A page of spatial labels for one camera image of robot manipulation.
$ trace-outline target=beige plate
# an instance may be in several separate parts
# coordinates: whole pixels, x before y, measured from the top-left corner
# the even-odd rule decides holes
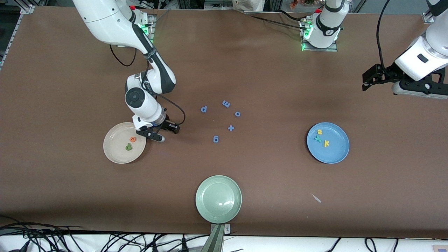
[[[134,143],[130,141],[131,137],[136,138]],[[126,150],[128,144],[130,144],[131,150]],[[145,145],[146,137],[135,133],[134,124],[123,122],[115,125],[106,134],[103,150],[110,161],[117,164],[126,164],[136,160],[142,154]]]

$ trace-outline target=table surface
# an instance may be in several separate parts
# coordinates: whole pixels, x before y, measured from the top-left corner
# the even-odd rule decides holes
[[[362,73],[379,62],[377,19],[348,15],[337,53],[302,52],[294,28],[236,11],[169,11],[155,45],[177,79],[167,97],[187,119],[178,135],[163,132],[164,143],[148,141],[136,161],[118,165],[103,139],[131,121],[123,84],[144,58],[123,67],[74,8],[36,7],[0,72],[0,213],[91,230],[207,233],[194,195],[221,174],[242,191],[231,221],[239,235],[448,237],[448,104],[394,96],[390,84],[362,91]],[[418,15],[385,16],[386,64],[425,28]],[[133,53],[116,49],[125,62]],[[349,136],[341,163],[308,152],[318,122]]]

